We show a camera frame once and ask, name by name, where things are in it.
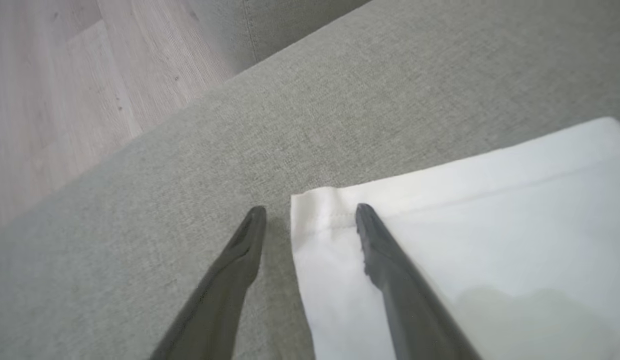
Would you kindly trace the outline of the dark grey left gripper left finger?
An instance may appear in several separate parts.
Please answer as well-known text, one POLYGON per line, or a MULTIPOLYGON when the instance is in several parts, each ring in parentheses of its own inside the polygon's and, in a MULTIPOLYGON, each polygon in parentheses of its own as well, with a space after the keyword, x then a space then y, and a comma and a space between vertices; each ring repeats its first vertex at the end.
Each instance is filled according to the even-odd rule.
POLYGON ((267 212, 251 208, 175 317, 152 360, 229 360, 244 299, 255 281, 267 212))

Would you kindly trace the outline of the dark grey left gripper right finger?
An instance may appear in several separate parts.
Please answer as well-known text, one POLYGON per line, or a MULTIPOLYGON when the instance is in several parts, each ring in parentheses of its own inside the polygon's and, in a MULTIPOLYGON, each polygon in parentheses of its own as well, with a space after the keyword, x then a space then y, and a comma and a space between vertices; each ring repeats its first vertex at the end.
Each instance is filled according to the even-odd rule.
POLYGON ((356 208, 365 273, 382 292, 399 360, 478 360, 480 355, 375 209, 356 208))

